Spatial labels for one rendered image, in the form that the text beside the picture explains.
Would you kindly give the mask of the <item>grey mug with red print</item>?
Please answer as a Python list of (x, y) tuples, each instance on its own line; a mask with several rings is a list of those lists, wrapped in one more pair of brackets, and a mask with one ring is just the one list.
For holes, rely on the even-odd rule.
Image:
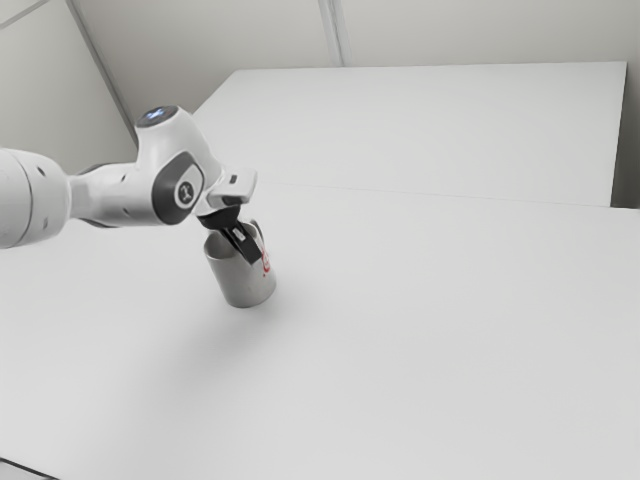
[(227, 301), (236, 308), (250, 308), (266, 301), (276, 288), (263, 232), (255, 219), (241, 218), (246, 239), (252, 239), (259, 258), (250, 264), (222, 232), (211, 231), (204, 243), (204, 254)]

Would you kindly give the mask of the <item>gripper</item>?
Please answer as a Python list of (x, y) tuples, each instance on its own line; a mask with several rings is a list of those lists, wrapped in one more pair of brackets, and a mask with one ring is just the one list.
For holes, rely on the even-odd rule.
[(207, 215), (197, 217), (203, 227), (208, 230), (223, 230), (223, 235), (239, 252), (243, 259), (253, 265), (262, 258), (260, 231), (255, 224), (238, 222), (240, 205), (233, 205), (216, 210)]

